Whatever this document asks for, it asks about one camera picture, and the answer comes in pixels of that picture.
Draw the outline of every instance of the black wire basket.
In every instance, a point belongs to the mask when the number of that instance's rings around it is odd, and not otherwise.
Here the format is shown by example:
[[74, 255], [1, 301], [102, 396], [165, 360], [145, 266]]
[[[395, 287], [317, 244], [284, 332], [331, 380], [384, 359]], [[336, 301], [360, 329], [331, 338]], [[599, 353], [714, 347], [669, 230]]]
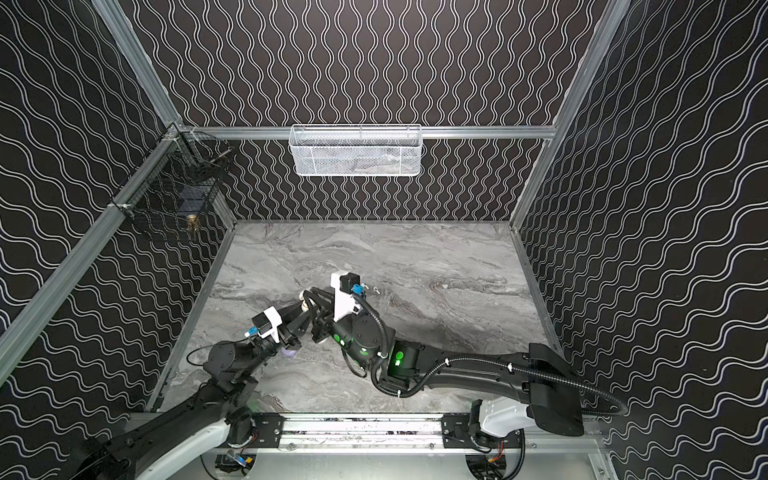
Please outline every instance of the black wire basket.
[[131, 200], [118, 208], [153, 241], [200, 239], [230, 167], [232, 147], [208, 134], [184, 132]]

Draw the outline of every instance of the aluminum rail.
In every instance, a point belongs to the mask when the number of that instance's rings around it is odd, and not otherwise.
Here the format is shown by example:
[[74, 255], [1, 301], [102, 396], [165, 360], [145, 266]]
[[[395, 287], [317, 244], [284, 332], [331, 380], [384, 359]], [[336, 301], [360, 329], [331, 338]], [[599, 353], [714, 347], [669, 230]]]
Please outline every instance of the aluminum rail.
[[[182, 131], [200, 132], [222, 140], [288, 140], [290, 127], [181, 127]], [[469, 138], [554, 138], [554, 127], [491, 125], [483, 127], [422, 127], [422, 138], [431, 140]]]

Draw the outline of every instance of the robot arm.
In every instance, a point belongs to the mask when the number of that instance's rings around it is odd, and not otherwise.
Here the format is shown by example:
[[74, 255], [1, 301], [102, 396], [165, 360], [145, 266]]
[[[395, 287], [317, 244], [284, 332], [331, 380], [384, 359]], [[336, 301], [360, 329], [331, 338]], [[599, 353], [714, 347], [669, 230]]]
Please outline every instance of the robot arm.
[[[407, 398], [426, 386], [498, 395], [472, 404], [468, 438], [480, 447], [497, 445], [509, 432], [534, 424], [559, 435], [583, 435], [582, 414], [627, 410], [611, 394], [579, 383], [568, 364], [545, 345], [532, 343], [527, 353], [479, 355], [400, 339], [366, 302], [359, 276], [335, 273], [332, 286], [334, 293], [305, 290], [299, 302], [252, 318], [253, 328], [245, 338], [212, 346], [203, 364], [211, 375], [208, 382], [135, 430], [103, 444], [86, 442], [72, 457], [81, 459], [72, 478], [166, 478], [212, 445], [247, 445], [254, 425], [246, 402], [257, 384], [251, 374], [280, 350], [296, 352], [310, 327], [315, 343], [333, 338], [350, 370], [370, 375], [373, 386], [386, 395]], [[619, 410], [582, 409], [580, 389], [611, 400]]]

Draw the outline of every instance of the wire mesh basket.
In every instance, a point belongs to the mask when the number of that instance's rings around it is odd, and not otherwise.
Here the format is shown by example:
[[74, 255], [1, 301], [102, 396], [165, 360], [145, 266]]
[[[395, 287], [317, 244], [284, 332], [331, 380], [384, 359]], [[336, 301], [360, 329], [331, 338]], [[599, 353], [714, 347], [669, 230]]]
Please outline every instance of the wire mesh basket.
[[305, 176], [413, 177], [422, 170], [422, 126], [305, 125], [290, 129], [296, 173]]
[[125, 205], [134, 229], [151, 240], [199, 240], [230, 166], [232, 148], [208, 134], [185, 132]]

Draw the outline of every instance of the black wallpaper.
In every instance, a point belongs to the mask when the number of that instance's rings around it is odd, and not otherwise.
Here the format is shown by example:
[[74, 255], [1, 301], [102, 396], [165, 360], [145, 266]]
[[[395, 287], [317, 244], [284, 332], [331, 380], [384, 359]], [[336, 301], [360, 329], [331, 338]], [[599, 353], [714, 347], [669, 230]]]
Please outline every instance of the black wallpaper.
[[165, 128], [84, 0], [0, 2], [0, 333]]
[[[165, 132], [88, 0], [0, 2], [0, 333]], [[223, 238], [124, 224], [0, 386], [0, 478], [67, 475], [142, 410]]]
[[605, 0], [121, 0], [187, 124], [551, 124]]
[[176, 246], [123, 224], [0, 389], [0, 477], [68, 478], [86, 436], [144, 411], [223, 239], [209, 218]]
[[286, 141], [231, 142], [222, 186], [244, 220], [509, 220], [540, 140], [425, 141], [416, 177], [301, 177]]
[[521, 236], [620, 478], [768, 477], [768, 3], [635, 0]]

